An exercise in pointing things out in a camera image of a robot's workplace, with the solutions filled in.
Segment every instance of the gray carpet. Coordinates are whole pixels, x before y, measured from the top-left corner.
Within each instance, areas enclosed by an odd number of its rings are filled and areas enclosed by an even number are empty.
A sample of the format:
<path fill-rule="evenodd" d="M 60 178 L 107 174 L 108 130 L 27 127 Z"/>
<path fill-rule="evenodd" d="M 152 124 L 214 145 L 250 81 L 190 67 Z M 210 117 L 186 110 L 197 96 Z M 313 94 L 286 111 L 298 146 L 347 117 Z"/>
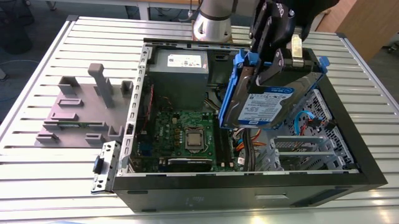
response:
<path fill-rule="evenodd" d="M 30 7 L 35 16 L 36 22 L 26 27 L 26 31 L 34 42 L 34 48 L 30 52 L 20 55 L 10 55 L 0 49 L 0 64 L 10 60 L 35 60 L 40 61 L 42 57 L 58 35 L 58 32 L 66 22 L 66 18 L 71 14 L 92 17 L 110 17 L 127 19 L 127 11 L 124 6 L 111 5 L 94 5 L 79 3 L 58 2 L 56 11 L 50 11 L 44 1 L 32 1 Z M 171 9 L 170 11 L 151 10 L 151 19 L 159 21 L 178 21 L 178 18 L 187 18 L 187 10 Z M 139 19 L 136 7 L 128 8 L 131 18 Z M 234 15 L 233 25 L 249 26 L 251 18 L 241 15 Z M 386 50 L 371 60 L 370 66 L 378 74 L 382 82 L 386 84 L 387 89 L 391 91 L 397 100 L 399 100 L 399 90 L 395 86 L 399 84 L 398 69 L 399 69 L 398 53 L 389 55 Z M 15 62 L 0 65 L 2 69 L 10 74 L 7 81 L 0 82 L 0 122 L 3 121 L 10 108 L 15 102 L 24 85 L 35 71 L 36 63 L 34 62 Z"/>

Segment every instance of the black mesh bin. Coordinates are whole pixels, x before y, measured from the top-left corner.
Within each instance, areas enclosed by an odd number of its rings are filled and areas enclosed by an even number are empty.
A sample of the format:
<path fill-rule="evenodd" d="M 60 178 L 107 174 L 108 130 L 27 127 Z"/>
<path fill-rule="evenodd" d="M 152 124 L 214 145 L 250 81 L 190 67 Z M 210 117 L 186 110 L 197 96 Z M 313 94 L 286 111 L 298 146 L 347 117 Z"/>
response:
<path fill-rule="evenodd" d="M 22 54 L 31 50 L 32 42 L 23 25 L 32 22 L 31 11 L 20 1 L 0 0 L 0 47 L 10 54 Z"/>

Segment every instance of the cpu socket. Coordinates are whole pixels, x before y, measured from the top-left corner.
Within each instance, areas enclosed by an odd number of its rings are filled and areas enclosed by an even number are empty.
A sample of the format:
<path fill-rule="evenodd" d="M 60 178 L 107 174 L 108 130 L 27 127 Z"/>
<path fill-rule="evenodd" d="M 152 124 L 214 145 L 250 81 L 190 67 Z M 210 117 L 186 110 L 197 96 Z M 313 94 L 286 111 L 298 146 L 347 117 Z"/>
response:
<path fill-rule="evenodd" d="M 186 149 L 198 153 L 205 149 L 205 130 L 202 127 L 190 127 L 186 131 Z"/>

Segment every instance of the power supply label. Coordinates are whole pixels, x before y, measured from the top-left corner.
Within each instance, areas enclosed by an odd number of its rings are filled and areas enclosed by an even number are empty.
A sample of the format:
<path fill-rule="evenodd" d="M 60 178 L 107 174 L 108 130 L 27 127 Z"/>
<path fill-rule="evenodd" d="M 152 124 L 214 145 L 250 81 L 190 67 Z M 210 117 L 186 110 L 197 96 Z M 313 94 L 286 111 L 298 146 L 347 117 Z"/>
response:
<path fill-rule="evenodd" d="M 168 67 L 201 68 L 201 55 L 168 55 Z"/>
<path fill-rule="evenodd" d="M 238 117 L 241 125 L 259 126 L 273 122 L 283 108 L 282 101 L 290 98 L 293 93 L 294 88 L 267 87 L 263 94 L 250 94 Z"/>

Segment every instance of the aluminum slatted table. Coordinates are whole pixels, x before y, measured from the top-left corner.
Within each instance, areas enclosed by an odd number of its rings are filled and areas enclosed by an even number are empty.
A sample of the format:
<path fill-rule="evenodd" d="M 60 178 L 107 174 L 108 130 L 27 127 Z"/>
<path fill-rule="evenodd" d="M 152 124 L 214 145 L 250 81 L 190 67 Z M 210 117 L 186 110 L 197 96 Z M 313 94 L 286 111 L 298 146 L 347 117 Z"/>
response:
<path fill-rule="evenodd" d="M 234 27 L 234 42 L 250 43 Z M 136 219 L 138 223 L 398 223 L 399 107 L 347 39 L 311 33 L 305 47 L 329 56 L 329 78 L 370 147 L 389 184 L 311 209 L 134 214 L 115 195 L 91 195 L 100 149 L 39 148 L 36 133 L 60 90 L 62 76 L 95 83 L 90 63 L 102 63 L 114 84 L 135 82 L 143 38 L 191 39 L 191 24 L 80 17 L 67 21 L 0 126 L 0 222 Z"/>

